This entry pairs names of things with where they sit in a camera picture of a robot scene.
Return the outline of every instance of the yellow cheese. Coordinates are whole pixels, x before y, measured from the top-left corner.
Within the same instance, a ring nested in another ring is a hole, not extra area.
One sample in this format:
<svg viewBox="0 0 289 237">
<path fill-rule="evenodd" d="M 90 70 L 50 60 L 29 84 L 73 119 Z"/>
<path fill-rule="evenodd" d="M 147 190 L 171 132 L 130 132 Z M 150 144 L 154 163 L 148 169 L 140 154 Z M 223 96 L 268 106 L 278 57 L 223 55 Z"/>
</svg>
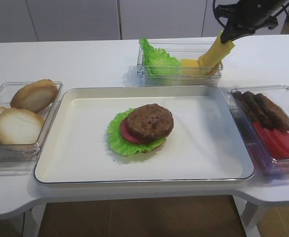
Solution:
<svg viewBox="0 0 289 237">
<path fill-rule="evenodd" d="M 220 32 L 211 48 L 204 55 L 199 57 L 198 61 L 200 67 L 214 67 L 216 64 L 220 63 L 235 46 L 232 40 L 229 40 L 226 43 L 221 43 L 221 34 L 222 32 Z"/>
<path fill-rule="evenodd" d="M 199 59 L 181 59 L 180 63 L 183 67 L 181 73 L 190 76 L 214 75 L 219 70 L 221 60 L 227 56 L 235 46 L 231 40 L 226 43 L 221 43 L 221 34 L 222 32 L 220 32 L 211 48 L 200 56 Z"/>
<path fill-rule="evenodd" d="M 180 63 L 183 67 L 181 73 L 188 76 L 212 76 L 218 71 L 220 65 L 220 63 L 216 64 L 213 69 L 209 71 L 208 68 L 200 68 L 197 59 L 181 59 Z"/>
<path fill-rule="evenodd" d="M 183 67 L 182 74 L 188 76 L 202 75 L 203 72 L 199 70 L 199 62 L 197 59 L 181 59 L 180 65 Z"/>
</svg>

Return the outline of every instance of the brown patty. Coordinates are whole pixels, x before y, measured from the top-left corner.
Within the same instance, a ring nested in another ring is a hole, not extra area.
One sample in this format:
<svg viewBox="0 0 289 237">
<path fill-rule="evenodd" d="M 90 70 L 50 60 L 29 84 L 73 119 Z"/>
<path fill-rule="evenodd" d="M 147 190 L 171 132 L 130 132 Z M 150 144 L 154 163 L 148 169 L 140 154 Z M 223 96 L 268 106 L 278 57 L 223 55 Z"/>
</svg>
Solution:
<svg viewBox="0 0 289 237">
<path fill-rule="evenodd" d="M 289 131 L 289 118 L 278 105 L 261 93 L 255 95 L 254 99 L 277 129 Z"/>
<path fill-rule="evenodd" d="M 167 137 L 174 127 L 172 113 L 158 104 L 144 105 L 127 117 L 130 133 L 144 140 Z"/>
<path fill-rule="evenodd" d="M 254 99 L 254 94 L 252 92 L 245 92 L 243 94 L 243 98 L 246 101 L 248 107 L 251 109 L 251 111 L 255 114 L 255 116 L 258 118 L 260 123 L 262 124 L 263 127 L 266 127 L 270 130 L 274 129 L 274 124 L 270 120 L 269 117 L 267 117 L 266 114 L 262 111 L 260 106 L 257 104 L 257 102 Z"/>
<path fill-rule="evenodd" d="M 249 117 L 251 122 L 257 122 L 259 121 L 256 115 L 252 112 L 252 110 L 249 108 L 248 104 L 245 102 L 243 95 L 240 91 L 233 92 L 233 97 L 236 99 L 236 102 L 240 106 L 241 110 Z"/>
</svg>

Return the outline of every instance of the clear plastic tray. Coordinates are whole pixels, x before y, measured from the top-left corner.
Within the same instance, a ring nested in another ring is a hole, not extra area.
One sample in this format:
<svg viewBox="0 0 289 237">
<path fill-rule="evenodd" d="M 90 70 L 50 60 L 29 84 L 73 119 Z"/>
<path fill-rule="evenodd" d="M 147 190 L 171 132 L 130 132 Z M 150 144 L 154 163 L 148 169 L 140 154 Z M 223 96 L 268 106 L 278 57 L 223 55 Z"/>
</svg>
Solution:
<svg viewBox="0 0 289 237">
<path fill-rule="evenodd" d="M 62 90 L 62 83 L 54 83 L 58 87 L 58 93 L 54 102 L 39 112 L 44 118 L 44 124 L 37 141 L 27 145 L 0 145 L 0 161 L 31 161 L 37 159 L 39 150 L 43 146 L 59 106 L 58 98 Z M 31 82 L 8 82 L 2 84 L 0 86 L 0 106 L 10 108 L 9 104 L 14 94 L 28 84 L 31 84 Z"/>
<path fill-rule="evenodd" d="M 255 131 L 252 123 L 247 118 L 245 113 L 241 110 L 238 103 L 232 96 L 235 91 L 242 93 L 250 91 L 254 94 L 262 93 L 272 100 L 275 104 L 280 106 L 282 110 L 289 116 L 289 86 L 275 85 L 275 86 L 261 86 L 261 87 L 244 87 L 231 90 L 230 94 L 230 110 L 234 120 L 241 132 L 244 143 L 251 155 L 251 157 L 259 165 L 262 172 L 266 175 L 289 174 L 289 158 L 276 159 L 274 158 L 264 145 L 261 138 Z"/>
<path fill-rule="evenodd" d="M 213 42 L 194 41 L 154 41 L 149 40 L 154 48 L 164 48 L 171 57 L 181 59 L 198 59 L 212 46 Z M 143 51 L 140 46 L 138 56 L 138 77 L 144 86 L 172 85 L 213 85 L 217 86 L 221 78 L 223 65 L 218 67 L 176 67 L 176 66 L 145 66 Z M 151 74 L 151 70 L 163 69 L 163 74 Z"/>
</svg>

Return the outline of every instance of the green lettuce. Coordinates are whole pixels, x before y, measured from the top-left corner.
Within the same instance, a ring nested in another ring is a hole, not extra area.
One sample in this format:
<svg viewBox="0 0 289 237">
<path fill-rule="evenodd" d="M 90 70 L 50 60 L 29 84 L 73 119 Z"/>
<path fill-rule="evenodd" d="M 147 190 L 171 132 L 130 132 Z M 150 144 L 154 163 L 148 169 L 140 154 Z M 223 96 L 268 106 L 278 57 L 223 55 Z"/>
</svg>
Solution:
<svg viewBox="0 0 289 237">
<path fill-rule="evenodd" d="M 120 124 L 133 110 L 134 109 L 129 109 L 123 113 L 117 114 L 110 122 L 107 129 L 110 148 L 123 156 L 131 156 L 140 152 L 150 152 L 166 141 L 166 138 L 160 138 L 147 144 L 133 144 L 124 139 L 120 132 Z"/>
<path fill-rule="evenodd" d="M 144 38 L 140 39 L 140 45 L 144 55 L 143 65 L 147 66 L 146 70 L 149 74 L 172 75 L 179 73 L 180 61 L 175 57 L 171 57 L 165 49 L 154 48 Z"/>
</svg>

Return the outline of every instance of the cabinet door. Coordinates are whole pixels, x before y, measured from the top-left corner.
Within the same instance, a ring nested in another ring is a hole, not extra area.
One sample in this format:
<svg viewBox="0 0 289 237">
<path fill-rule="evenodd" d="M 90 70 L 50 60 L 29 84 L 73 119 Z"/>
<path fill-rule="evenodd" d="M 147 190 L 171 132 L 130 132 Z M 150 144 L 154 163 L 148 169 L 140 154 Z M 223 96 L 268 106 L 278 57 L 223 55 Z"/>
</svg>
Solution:
<svg viewBox="0 0 289 237">
<path fill-rule="evenodd" d="M 122 39 L 202 34 L 206 0 L 120 0 Z"/>
<path fill-rule="evenodd" d="M 205 22 L 203 28 L 203 37 L 214 37 L 219 34 L 223 28 L 219 25 L 217 20 L 214 18 L 213 11 L 212 11 L 212 2 L 213 0 L 207 0 L 206 4 L 206 14 L 205 14 Z M 238 0 L 217 0 L 216 5 L 226 5 L 226 4 L 235 4 Z M 255 35 L 279 35 L 282 31 L 286 14 L 283 12 L 278 17 L 278 27 L 273 30 L 269 30 L 268 28 L 261 28 L 256 31 Z M 220 18 L 220 20 L 226 24 L 226 19 Z"/>
<path fill-rule="evenodd" d="M 119 40 L 117 0 L 27 0 L 39 41 Z"/>
<path fill-rule="evenodd" d="M 37 41 L 24 0 L 0 0 L 0 42 Z"/>
</svg>

